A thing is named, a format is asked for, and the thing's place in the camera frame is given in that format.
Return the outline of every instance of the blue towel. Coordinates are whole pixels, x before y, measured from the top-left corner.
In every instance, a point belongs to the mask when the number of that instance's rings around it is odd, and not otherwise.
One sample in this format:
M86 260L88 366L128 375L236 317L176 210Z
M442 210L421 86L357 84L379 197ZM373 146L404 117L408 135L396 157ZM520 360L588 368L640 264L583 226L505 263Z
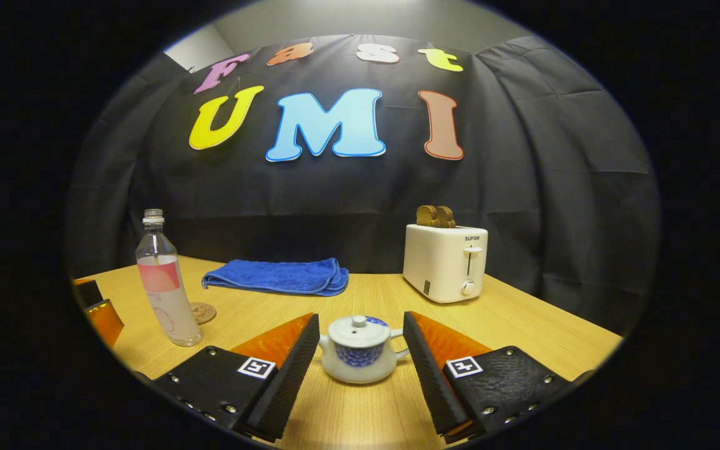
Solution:
M315 262L259 262L233 259L202 278L202 287L247 289L260 293L337 296L349 282L349 271L334 258Z

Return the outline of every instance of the blue letter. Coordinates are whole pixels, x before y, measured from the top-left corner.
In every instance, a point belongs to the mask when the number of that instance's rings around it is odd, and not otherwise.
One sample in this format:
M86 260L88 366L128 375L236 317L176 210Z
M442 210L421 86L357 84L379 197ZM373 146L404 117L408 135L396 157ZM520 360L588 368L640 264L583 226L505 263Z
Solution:
M296 145L296 130L314 156L324 151L329 137L341 126L341 138L332 146L337 156L380 156L385 153L385 142L377 139L374 107L383 94L377 89L349 89L332 105L329 112L312 94L293 94L277 102L282 106L277 142L266 152L272 163L291 161L302 154Z

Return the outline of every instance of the teapot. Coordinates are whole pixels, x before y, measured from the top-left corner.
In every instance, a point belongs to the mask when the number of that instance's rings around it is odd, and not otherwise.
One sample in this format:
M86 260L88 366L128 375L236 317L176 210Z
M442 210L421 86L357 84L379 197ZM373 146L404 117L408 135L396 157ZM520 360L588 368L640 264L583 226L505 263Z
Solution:
M342 317L329 324L328 336L318 339L323 350L321 364L326 373L346 383L380 381L391 375L398 359L409 354L409 348L391 348L391 339L402 332L401 328L391 330L376 317Z

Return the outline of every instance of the white toaster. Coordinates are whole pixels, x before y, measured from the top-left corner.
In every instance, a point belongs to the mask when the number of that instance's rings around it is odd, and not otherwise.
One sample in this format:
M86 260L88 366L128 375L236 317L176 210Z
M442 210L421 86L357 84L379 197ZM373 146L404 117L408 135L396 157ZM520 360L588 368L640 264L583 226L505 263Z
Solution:
M440 304L483 292L488 230L408 225L403 275L420 293Z

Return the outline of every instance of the blue pattern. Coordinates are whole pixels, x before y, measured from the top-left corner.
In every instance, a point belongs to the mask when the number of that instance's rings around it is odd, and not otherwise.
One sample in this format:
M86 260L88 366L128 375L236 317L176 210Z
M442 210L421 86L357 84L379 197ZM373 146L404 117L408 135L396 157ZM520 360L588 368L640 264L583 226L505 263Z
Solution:
M388 324L385 322L382 322L382 320L377 319L376 317L366 316L366 322L371 322L372 324L379 324L383 325L383 327L388 327Z
M374 362L379 359L379 356L382 355L383 348L385 348L385 342L369 348L351 348L337 343L335 344L335 351L337 352L338 358L353 368L363 368L374 364Z

